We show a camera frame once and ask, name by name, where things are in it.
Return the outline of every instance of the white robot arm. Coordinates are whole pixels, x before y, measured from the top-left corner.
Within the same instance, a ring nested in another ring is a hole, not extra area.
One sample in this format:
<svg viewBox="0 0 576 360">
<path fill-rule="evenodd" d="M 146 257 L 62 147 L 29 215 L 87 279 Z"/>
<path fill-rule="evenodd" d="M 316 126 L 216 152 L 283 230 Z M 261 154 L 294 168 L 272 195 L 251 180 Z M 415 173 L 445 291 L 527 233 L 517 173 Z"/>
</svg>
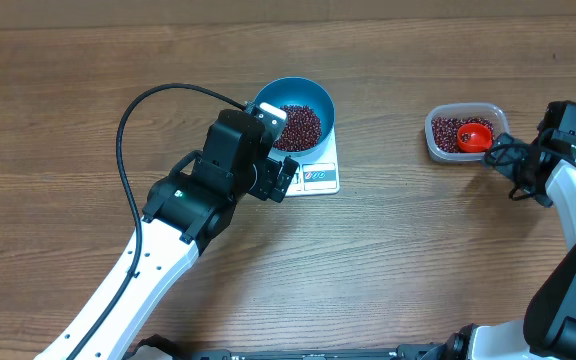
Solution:
<svg viewBox="0 0 576 360">
<path fill-rule="evenodd" d="M 189 89 L 223 100 L 203 151 L 193 151 L 148 194 L 143 218 L 132 197 L 121 156 L 123 129 L 146 97 L 167 89 Z M 241 105 L 188 84 L 152 88 L 128 107 L 117 132 L 117 164 L 135 219 L 135 233 L 116 265 L 75 320 L 36 359 L 121 359 L 159 300 L 228 225 L 246 193 L 281 202 L 298 164 L 268 157 L 281 135 L 286 113 L 269 104 Z M 181 171 L 194 161 L 190 175 Z"/>
<path fill-rule="evenodd" d="M 571 250 L 576 245 L 576 168 L 560 161 L 546 182 L 546 192 L 557 208 L 566 245 Z M 523 319 L 477 327 L 470 338 L 467 356 L 469 360 L 557 359 L 530 352 L 524 336 Z"/>
</svg>

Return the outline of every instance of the table surface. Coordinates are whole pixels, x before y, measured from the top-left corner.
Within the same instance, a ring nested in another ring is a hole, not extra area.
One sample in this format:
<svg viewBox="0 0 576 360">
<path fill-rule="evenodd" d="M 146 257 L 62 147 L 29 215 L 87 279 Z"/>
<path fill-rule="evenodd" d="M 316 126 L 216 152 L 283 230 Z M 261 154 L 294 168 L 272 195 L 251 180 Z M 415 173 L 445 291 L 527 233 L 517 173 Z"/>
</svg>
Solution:
<svg viewBox="0 0 576 360">
<path fill-rule="evenodd" d="M 289 75 L 335 101 L 341 191 L 245 198 L 137 340 L 394 347 L 521 318 L 566 253 L 556 210 L 434 163 L 423 124 L 492 102 L 532 140 L 550 101 L 576 101 L 576 16 L 2 31 L 0 359 L 51 343 L 130 237 L 114 139 L 133 98 L 187 82 L 243 101 Z M 139 204 L 223 108 L 182 91 L 140 105 L 124 142 Z"/>
</svg>

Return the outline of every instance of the black cable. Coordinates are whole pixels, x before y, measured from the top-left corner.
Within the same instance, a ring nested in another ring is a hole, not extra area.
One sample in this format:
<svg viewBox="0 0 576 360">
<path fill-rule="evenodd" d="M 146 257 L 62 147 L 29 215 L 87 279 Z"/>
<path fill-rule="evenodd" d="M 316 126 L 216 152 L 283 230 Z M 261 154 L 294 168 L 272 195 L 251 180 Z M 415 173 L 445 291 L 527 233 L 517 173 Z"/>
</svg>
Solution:
<svg viewBox="0 0 576 360">
<path fill-rule="evenodd" d="M 543 146 L 536 146 L 536 145 L 529 145 L 529 144 L 519 144 L 519 143 L 513 143 L 513 144 L 501 144 L 501 145 L 497 145 L 494 146 L 490 149 L 488 149 L 488 151 L 486 151 L 486 153 L 484 154 L 484 162 L 487 165 L 492 165 L 492 166 L 505 166 L 505 165 L 511 165 L 515 162 L 518 161 L 522 161 L 523 158 L 519 158 L 517 160 L 513 160 L 513 161 L 506 161 L 505 163 L 500 163 L 500 164 L 495 164 L 494 162 L 491 163 L 488 159 L 492 156 L 492 153 L 497 152 L 499 150 L 504 150 L 504 149 L 523 149 L 523 150 L 527 150 L 528 152 L 530 150 L 537 150 L 541 153 L 546 153 L 546 154 L 550 154 L 552 156 L 557 157 L 560 160 L 564 160 L 566 162 L 568 162 L 570 165 L 572 165 L 573 167 L 576 168 L 576 161 L 574 158 L 572 158 L 571 156 L 567 156 L 564 154 L 561 154 L 557 151 L 545 148 Z"/>
<path fill-rule="evenodd" d="M 521 188 L 521 185 L 519 183 L 515 183 L 515 187 L 513 187 L 512 190 L 510 190 L 510 192 L 508 193 L 508 199 L 510 199 L 512 201 L 521 201 L 521 200 L 526 200 L 526 199 L 530 199 L 530 198 L 537 196 L 536 192 L 515 196 L 515 194 L 517 193 L 517 190 L 519 190 L 520 188 Z"/>
<path fill-rule="evenodd" d="M 113 296 L 112 300 L 110 300 L 110 303 L 108 303 L 108 306 L 106 306 L 106 308 L 101 313 L 101 315 L 99 315 L 99 318 L 97 319 L 97 321 L 95 321 L 95 323 L 90 328 L 90 330 L 88 330 L 86 335 L 84 335 L 84 337 L 81 339 L 81 341 L 79 341 L 77 346 L 72 350 L 70 355 L 68 355 L 66 360 L 74 360 L 75 357 L 77 357 L 77 355 L 79 355 L 79 353 L 84 348 L 84 346 L 86 346 L 86 344 L 88 343 L 90 338 L 95 334 L 97 329 L 99 329 L 99 327 L 104 322 L 104 320 L 106 320 L 106 318 L 108 317 L 108 315 L 110 314 L 112 309 L 115 307 L 117 302 L 119 302 L 121 295 L 124 293 L 124 291 L 126 291 L 126 288 L 128 287 L 128 283 L 130 283 L 130 279 L 133 278 L 135 270 L 137 270 L 137 264 L 139 263 L 139 257 L 141 256 L 141 245 L 143 242 L 143 235 L 142 235 L 142 229 L 141 229 L 141 220 L 139 219 L 139 210 L 137 209 L 137 203 L 135 202 L 135 197 L 132 195 L 132 190 L 130 189 L 130 183 L 128 183 L 128 178 L 126 177 L 126 170 L 124 169 L 124 160 L 123 160 L 123 154 L 121 151 L 121 144 L 123 141 L 124 127 L 126 126 L 126 122 L 128 121 L 128 117 L 130 116 L 132 111 L 135 109 L 135 107 L 142 100 L 147 98 L 148 96 L 150 96 L 154 93 L 163 91 L 163 90 L 168 90 L 168 89 L 188 89 L 188 90 L 198 91 L 200 93 L 204 93 L 206 95 L 210 95 L 212 97 L 215 97 L 219 100 L 225 101 L 228 104 L 230 104 L 230 105 L 232 105 L 232 106 L 234 106 L 240 110 L 246 110 L 246 107 L 244 105 L 242 105 L 242 104 L 240 104 L 240 103 L 238 103 L 238 102 L 236 102 L 236 101 L 234 101 L 228 97 L 225 97 L 221 94 L 218 94 L 214 91 L 210 91 L 208 89 L 204 89 L 204 88 L 202 88 L 200 86 L 196 86 L 196 85 L 179 84 L 179 83 L 159 85 L 159 86 L 156 86 L 150 90 L 147 90 L 144 93 L 142 93 L 141 95 L 139 95 L 135 100 L 133 100 L 132 103 L 130 104 L 130 106 L 128 106 L 128 108 L 124 112 L 124 115 L 121 117 L 121 121 L 119 122 L 119 128 L 117 129 L 117 140 L 115 143 L 115 145 L 116 145 L 115 152 L 116 152 L 116 156 L 117 156 L 117 168 L 119 169 L 119 177 L 121 178 L 121 183 L 124 186 L 124 191 L 126 192 L 126 197 L 128 198 L 128 205 L 130 205 L 130 212 L 132 213 L 132 218 L 133 218 L 133 221 L 135 222 L 135 237 L 136 237 L 136 239 L 135 239 L 135 244 L 136 244 L 135 256 L 132 259 L 132 264 L 130 264 L 130 268 L 128 269 L 128 273 L 126 274 L 126 278 L 121 283 L 121 286 L 119 286 L 119 289 L 115 293 L 115 296 Z"/>
</svg>

